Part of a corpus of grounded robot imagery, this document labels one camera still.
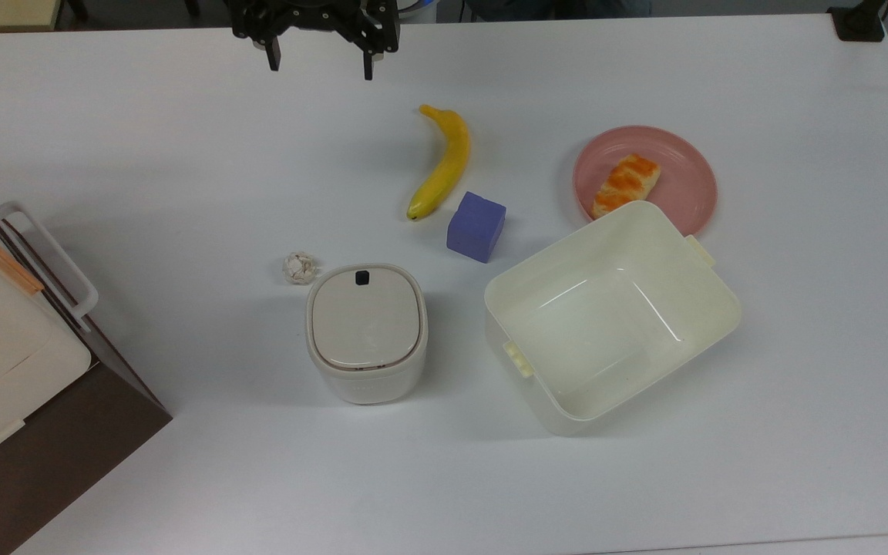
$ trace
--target container handle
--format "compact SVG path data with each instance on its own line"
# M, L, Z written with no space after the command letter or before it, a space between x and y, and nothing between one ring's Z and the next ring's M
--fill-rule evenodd
M533 366L530 365L526 356L519 350L519 347L516 347L516 344L513 343L513 341L507 341L506 344L503 345L503 350L509 358L512 359L512 363L516 365L516 368L519 369L519 373L521 373L523 377L533 376Z
M50 235L50 232L43 227L43 224L40 224L36 218L32 217L31 214L22 206L22 204L17 203L17 201L10 200L8 203L0 204L0 221L4 222L7 217L18 212L19 214L24 215L25 218L29 219L29 223L36 228L36 231L39 232L40 235L43 236L43 239L46 240L46 243L49 244L50 248L56 251L57 256L60 256L60 260L63 261L64 264L67 264L70 267L70 271L74 274L74 277L77 278L77 281L81 282L83 285L86 296L84 300L75 304L74 306L70 306L67 302L67 299L64 298L64 295L57 295L57 298L60 299L60 302L64 304L67 310L70 312L71 316L74 317L75 320L80 321L88 312L91 311L92 308L95 308L95 305L98 304L98 289L95 289L95 285L92 284L91 281L88 281L88 278L84 275L83 271L81 271L80 267L77 267L77 264L74 264L74 261L71 260L70 256L67 256L67 253L64 252L63 248L60 246L60 243L57 243L57 240L53 238L53 235Z
M701 246L701 243L698 243L698 240L695 239L694 235L688 235L684 238L687 239L687 242L698 252L698 256L700 256L701 259L704 259L705 264L709 267L715 266L715 259L708 254L708 251L705 250L705 247Z

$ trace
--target banana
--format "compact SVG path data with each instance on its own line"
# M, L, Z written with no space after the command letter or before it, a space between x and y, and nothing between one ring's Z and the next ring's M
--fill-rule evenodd
M409 219L420 219L437 210L461 179L465 166L468 165L468 157L472 153L468 126L458 113L450 109L433 108L426 104L420 106L420 113L433 119L440 127L447 139L447 150L444 151L444 157L430 173L429 178L409 201L409 209L406 211L406 217Z

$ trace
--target plate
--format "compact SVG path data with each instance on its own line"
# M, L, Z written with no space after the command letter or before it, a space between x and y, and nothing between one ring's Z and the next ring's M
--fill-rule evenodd
M592 219L595 194L619 161L632 153L660 165L660 179L646 200L660 207L681 234L700 232L718 203L715 172L690 142L657 127L616 127L581 150L574 163L574 196L585 217Z

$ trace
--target foam block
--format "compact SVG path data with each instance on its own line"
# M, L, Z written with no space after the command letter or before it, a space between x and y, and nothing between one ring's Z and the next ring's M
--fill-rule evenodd
M505 207L502 204L484 200L478 194L465 193L447 226L447 248L479 262L489 262L504 222Z

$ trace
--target white table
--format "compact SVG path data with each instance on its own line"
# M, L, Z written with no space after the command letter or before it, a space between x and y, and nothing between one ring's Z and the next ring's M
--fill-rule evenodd
M361 79L336 36L283 66L228 29L0 36L0 203L98 284L96 320L176 416L20 550L570 553L888 533L888 39L827 15L420 25ZM475 147L433 217L415 108ZM483 340L494 275L583 223L591 137L648 124L718 176L698 235L737 331L585 438L549 436ZM508 206L489 264L445 249L464 190ZM279 262L408 268L415 392L348 406Z

